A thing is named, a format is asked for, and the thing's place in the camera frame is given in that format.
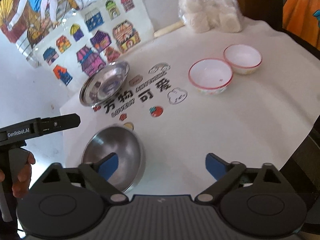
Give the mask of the person's left hand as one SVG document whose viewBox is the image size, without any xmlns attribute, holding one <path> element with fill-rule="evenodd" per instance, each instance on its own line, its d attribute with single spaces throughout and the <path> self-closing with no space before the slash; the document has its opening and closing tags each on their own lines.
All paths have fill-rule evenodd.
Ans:
<svg viewBox="0 0 320 240">
<path fill-rule="evenodd" d="M 27 153 L 27 161 L 23 168 L 20 170 L 17 176 L 17 181 L 12 185 L 12 192 L 15 198 L 23 198 L 29 191 L 32 175 L 31 166 L 36 163 L 36 160 L 34 158 L 34 155 L 30 151 L 27 151 Z"/>
</svg>

